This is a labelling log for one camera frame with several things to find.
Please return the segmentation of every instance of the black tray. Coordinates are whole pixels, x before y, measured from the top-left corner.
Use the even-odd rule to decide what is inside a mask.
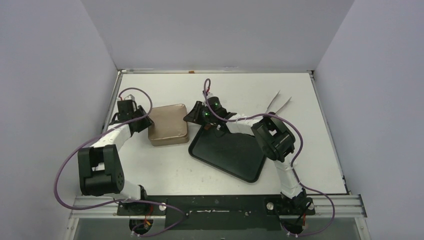
[[[188,147],[188,153],[209,165],[254,183],[267,159],[253,136],[224,133],[215,126],[202,126]]]

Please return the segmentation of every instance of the wall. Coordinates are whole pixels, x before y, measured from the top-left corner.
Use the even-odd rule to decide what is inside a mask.
[[[315,69],[354,0],[81,0],[119,69]]]
[[[1,239],[62,239],[65,157],[101,131],[117,70],[79,0],[0,3]],[[76,159],[59,193],[79,192]]]
[[[374,240],[423,239],[424,1],[356,0],[315,72]]]

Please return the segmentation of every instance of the tabletop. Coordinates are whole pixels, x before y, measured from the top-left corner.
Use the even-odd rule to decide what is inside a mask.
[[[210,92],[219,97],[222,106],[229,112],[247,116],[264,113],[280,91],[270,108],[270,111],[276,111],[291,97],[290,103],[278,115],[294,124],[303,136],[303,150],[295,167],[301,182],[326,194],[347,193],[308,73],[123,74],[119,91],[129,87],[140,88],[149,94],[153,107],[185,104],[189,112],[196,101],[203,101],[206,78],[211,79]],[[135,96],[137,104],[148,111],[149,102],[142,93],[135,90],[127,93]],[[116,111],[115,103],[112,113]],[[199,128],[199,125],[188,123],[190,141],[168,146],[152,146],[147,130],[135,133],[119,151],[125,179],[144,186],[148,195],[280,193],[277,170],[270,159],[265,161],[259,179],[247,183],[191,157],[188,148]],[[291,161],[293,156],[289,154],[286,160]]]

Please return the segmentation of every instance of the metal frame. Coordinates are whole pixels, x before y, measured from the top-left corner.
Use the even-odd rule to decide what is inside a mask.
[[[185,73],[228,73],[228,74],[239,74],[239,73],[295,73],[293,71],[285,71],[281,69],[242,69],[238,67],[222,67],[217,69],[208,69],[208,70],[195,70],[192,71],[190,69],[187,70],[169,70],[169,69],[121,69],[118,71],[116,76],[116,82],[113,88],[112,96],[109,103],[109,108],[107,111],[107,115],[104,121],[104,126],[107,126],[111,120],[113,115],[113,110],[115,107],[115,99],[118,96],[118,91],[121,86],[123,74],[185,74]],[[330,137],[330,142],[334,150],[334,154],[337,159],[337,164],[339,165],[340,174],[342,176],[342,168],[340,165],[339,157],[337,155],[337,151],[334,145],[333,137],[331,135],[330,128],[328,126],[328,122],[326,116],[323,112],[323,108],[321,106],[321,102],[317,93],[315,79],[312,71],[306,71],[309,73],[316,98],[318,100],[318,105],[321,109],[321,114],[324,119],[325,126],[327,128],[328,135]],[[309,216],[309,218],[330,218],[332,215],[332,206],[330,202],[321,195],[312,195],[311,196],[315,205],[315,215]],[[359,236],[361,240],[370,240],[370,233],[368,231],[368,227],[365,221],[367,217],[364,204],[362,202],[362,198],[360,195],[330,195],[330,198],[334,202],[335,205],[335,217],[336,218],[354,218],[356,222],[356,226],[358,228]],[[82,207],[82,206],[92,206],[100,203],[104,203],[106,201],[110,201],[109,197],[93,197],[93,196],[77,196],[75,198],[74,206]],[[75,233],[78,230],[78,222],[79,219],[143,219],[145,216],[137,215],[137,216],[118,216],[117,212],[117,203],[111,203],[105,206],[88,209],[84,211],[80,210],[72,210],[69,217],[69,222],[67,229],[65,231],[64,239],[72,240],[74,239]],[[280,218],[295,218],[295,216],[279,216]],[[150,216],[151,219],[165,219],[165,216]]]

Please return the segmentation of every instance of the beige container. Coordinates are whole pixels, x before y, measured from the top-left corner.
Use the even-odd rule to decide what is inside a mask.
[[[154,107],[149,117],[154,125],[148,127],[148,139],[153,146],[185,144],[189,139],[187,122],[183,120],[187,115],[184,104]]]

